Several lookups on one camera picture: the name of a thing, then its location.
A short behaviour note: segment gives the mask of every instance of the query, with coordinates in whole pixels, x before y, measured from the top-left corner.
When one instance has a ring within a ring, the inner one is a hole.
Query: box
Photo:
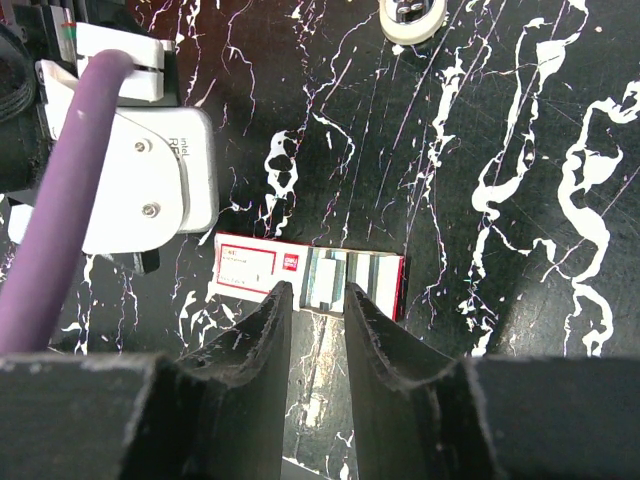
[[[293,286],[294,310],[341,317],[346,282],[357,283],[389,318],[399,315],[404,257],[312,247],[218,233],[213,293],[262,302],[280,280]]]

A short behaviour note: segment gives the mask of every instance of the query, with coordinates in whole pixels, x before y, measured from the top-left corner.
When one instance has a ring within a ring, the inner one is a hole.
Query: screw
[[[142,214],[147,218],[154,218],[160,212],[160,205],[157,203],[147,203],[142,207]]]

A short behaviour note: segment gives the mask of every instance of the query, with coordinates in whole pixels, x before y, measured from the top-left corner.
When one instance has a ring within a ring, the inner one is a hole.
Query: purple tube
[[[73,280],[131,57],[91,59],[40,184],[22,244],[0,291],[0,354],[44,350]]]

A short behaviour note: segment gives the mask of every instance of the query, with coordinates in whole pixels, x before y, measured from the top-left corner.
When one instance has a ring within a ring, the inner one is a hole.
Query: black marble surface
[[[216,228],[406,254],[402,325],[452,357],[640,352],[633,2],[450,0],[419,49],[373,0],[131,9],[216,126]],[[213,235],[147,277],[83,261],[52,348],[178,357],[231,327],[252,305],[209,292]],[[284,455],[355,479],[343,326],[296,315],[293,342]]]

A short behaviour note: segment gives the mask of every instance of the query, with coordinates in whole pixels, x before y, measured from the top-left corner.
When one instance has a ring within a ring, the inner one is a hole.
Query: red label
[[[289,270],[292,272],[295,272],[296,270],[298,270],[298,256],[292,253],[285,253],[282,269]]]

